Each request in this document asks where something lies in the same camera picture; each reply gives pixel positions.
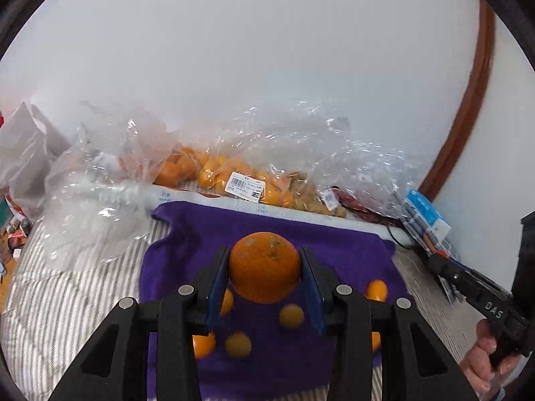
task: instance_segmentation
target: finger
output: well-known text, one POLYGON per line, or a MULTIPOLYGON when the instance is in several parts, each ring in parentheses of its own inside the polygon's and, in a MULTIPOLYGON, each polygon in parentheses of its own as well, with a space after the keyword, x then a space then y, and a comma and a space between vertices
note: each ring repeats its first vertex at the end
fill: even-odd
POLYGON ((494 378, 489 355, 484 349, 480 348, 478 345, 475 345, 466 354, 466 359, 480 379, 489 382, 494 378))
POLYGON ((471 366, 469 366, 468 364, 462 365, 462 362, 460 363, 460 365, 464 372, 464 375, 466 376, 466 379, 468 380, 470 386, 472 386, 475 392, 477 392, 478 394, 486 394, 491 389, 491 384, 487 381, 483 381, 482 379, 480 379, 471 366))
POLYGON ((514 370, 518 366, 519 362, 520 355, 507 356, 504 360, 501 361, 500 365, 498 366, 498 372, 501 375, 507 374, 514 370))
POLYGON ((496 351, 496 338, 492 336, 491 328, 488 320, 481 320, 475 327, 475 334, 477 336, 477 344, 491 355, 496 351))

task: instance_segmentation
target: white label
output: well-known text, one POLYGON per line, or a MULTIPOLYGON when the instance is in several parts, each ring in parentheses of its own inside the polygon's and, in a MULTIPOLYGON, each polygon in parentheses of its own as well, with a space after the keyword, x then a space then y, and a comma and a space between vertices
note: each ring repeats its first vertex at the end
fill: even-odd
POLYGON ((330 188, 320 191, 319 196, 322 198, 323 203, 329 211, 334 211, 340 206, 340 202, 338 202, 334 191, 332 191, 330 188))
POLYGON ((264 187, 265 183, 261 180, 234 171, 228 179, 225 191, 247 201, 258 203, 264 192, 264 187))

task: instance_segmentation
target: hand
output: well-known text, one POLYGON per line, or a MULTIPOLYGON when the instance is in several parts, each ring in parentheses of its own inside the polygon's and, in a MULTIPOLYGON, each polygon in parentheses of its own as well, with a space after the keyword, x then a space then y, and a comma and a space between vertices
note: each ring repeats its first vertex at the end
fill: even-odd
POLYGON ((481 320, 475 327, 477 341, 473 347, 466 353, 459 366, 464 375, 478 394, 486 394, 492 386, 499 387, 509 374, 517 367, 520 362, 520 355, 511 355, 506 357, 499 364, 497 370, 493 370, 489 356, 496 351, 496 339, 491 334, 488 320, 481 320))

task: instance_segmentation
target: wooden trim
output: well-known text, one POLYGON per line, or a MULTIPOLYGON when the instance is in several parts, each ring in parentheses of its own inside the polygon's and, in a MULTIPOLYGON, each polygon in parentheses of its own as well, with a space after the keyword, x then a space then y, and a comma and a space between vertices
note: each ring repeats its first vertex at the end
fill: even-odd
POLYGON ((494 11, 485 0, 479 0, 479 33, 468 85, 448 138, 418 189, 431 201, 437 196, 461 156, 479 115, 489 83, 495 35, 494 11))

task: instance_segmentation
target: white wall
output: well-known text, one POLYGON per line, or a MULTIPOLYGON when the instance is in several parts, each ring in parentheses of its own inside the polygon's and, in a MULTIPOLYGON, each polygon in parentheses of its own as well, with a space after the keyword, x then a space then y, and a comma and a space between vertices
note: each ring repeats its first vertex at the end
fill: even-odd
POLYGON ((459 162, 435 200, 466 264, 510 289, 522 227, 535 211, 535 73, 497 20, 489 89, 459 162))
POLYGON ((169 129, 255 100, 334 99, 365 141, 431 164, 469 76, 478 0, 47 0, 0 62, 71 138, 81 100, 169 129))

